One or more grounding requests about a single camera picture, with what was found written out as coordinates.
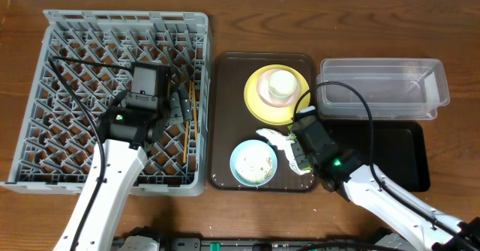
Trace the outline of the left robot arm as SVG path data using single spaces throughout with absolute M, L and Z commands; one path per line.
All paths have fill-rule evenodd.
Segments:
M 170 117 L 169 97 L 129 92 L 123 106 L 97 118 L 94 158 L 55 250 L 108 250 L 125 203 L 158 146 Z

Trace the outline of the leftover rice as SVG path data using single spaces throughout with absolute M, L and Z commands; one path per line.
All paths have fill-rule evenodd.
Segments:
M 268 180 L 273 172 L 269 150 L 259 145 L 244 149 L 237 157 L 235 170 L 249 184 L 261 184 Z

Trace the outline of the wooden chopstick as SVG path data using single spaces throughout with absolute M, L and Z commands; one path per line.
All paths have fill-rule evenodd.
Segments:
M 191 89 L 191 96 L 192 96 L 192 104 L 193 104 L 193 125 L 194 125 L 194 138 L 195 143 L 197 144 L 198 140 L 198 124 L 197 124 L 197 98 L 196 98 L 196 89 L 194 81 L 190 82 L 190 89 Z
M 188 142 L 189 142 L 189 136 L 190 136 L 190 123 L 191 123 L 191 121 L 186 121 L 186 123 L 185 123 L 184 149 L 183 149 L 182 165 L 186 164 L 187 157 L 188 157 Z

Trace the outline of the green snack wrapper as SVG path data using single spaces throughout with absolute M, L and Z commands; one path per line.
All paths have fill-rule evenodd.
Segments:
M 303 147 L 300 145 L 296 136 L 292 132 L 292 125 L 289 125 L 289 137 L 291 138 L 291 148 L 292 148 L 292 161 L 290 161 L 292 170 L 298 175 L 304 175 L 308 172 L 311 172 L 312 168 L 309 164 L 308 157 L 304 152 Z

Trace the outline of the white napkin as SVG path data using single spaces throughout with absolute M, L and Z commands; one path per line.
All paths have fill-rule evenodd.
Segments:
M 286 159 L 289 162 L 289 167 L 291 168 L 290 161 L 293 160 L 293 153 L 291 148 L 291 138 L 290 135 L 284 135 L 276 130 L 261 128 L 256 130 L 256 134 L 266 138 L 270 145 L 275 146 L 279 151 L 285 153 Z

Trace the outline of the light blue bowl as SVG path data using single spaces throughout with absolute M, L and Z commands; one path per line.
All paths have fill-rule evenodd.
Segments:
M 249 184 L 247 182 L 245 182 L 244 180 L 242 180 L 237 171 L 236 171 L 236 160 L 237 160 L 237 157 L 240 155 L 240 153 L 244 150 L 244 149 L 247 149 L 251 146 L 254 146 L 254 145 L 259 145 L 261 147 L 264 147 L 266 148 L 267 150 L 269 150 L 269 153 L 270 153 L 270 157 L 271 157 L 271 161 L 272 161 L 272 164 L 273 164 L 273 172 L 272 172 L 272 175 L 270 176 L 270 178 L 264 182 L 262 182 L 261 184 Z M 240 143 L 239 145 L 237 145 L 235 147 L 235 149 L 233 150 L 233 152 L 231 153 L 231 156 L 230 156 L 230 159 L 229 159 L 229 166 L 230 166 L 230 170 L 232 172 L 232 175 L 233 177 L 240 183 L 240 184 L 243 184 L 247 187 L 260 187 L 262 185 L 265 185 L 267 184 L 275 175 L 276 171 L 277 171 L 277 167 L 278 167 L 278 159 L 277 159 L 277 156 L 276 156 L 276 153 L 274 152 L 274 150 L 272 149 L 272 147 L 270 145 L 268 145 L 267 143 L 263 142 L 263 141 L 260 141 L 260 140 L 255 140 L 255 139 L 251 139 L 251 140 L 247 140 L 247 141 L 244 141 L 242 143 Z

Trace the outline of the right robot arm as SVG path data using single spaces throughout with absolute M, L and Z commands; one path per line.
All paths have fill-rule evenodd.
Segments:
M 313 173 L 325 188 L 337 191 L 379 217 L 416 250 L 478 250 L 479 218 L 469 223 L 438 211 L 388 178 L 373 163 L 374 132 L 368 131 L 369 164 L 339 151 L 325 131 L 293 131 Z

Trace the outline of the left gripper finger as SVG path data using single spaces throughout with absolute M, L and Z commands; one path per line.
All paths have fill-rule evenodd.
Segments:
M 179 94 L 174 91 L 169 96 L 169 119 L 168 125 L 176 125 L 182 123 L 182 108 L 180 105 Z
M 188 90 L 185 87 L 179 87 L 177 90 L 182 117 L 185 121 L 192 119 L 191 102 Z

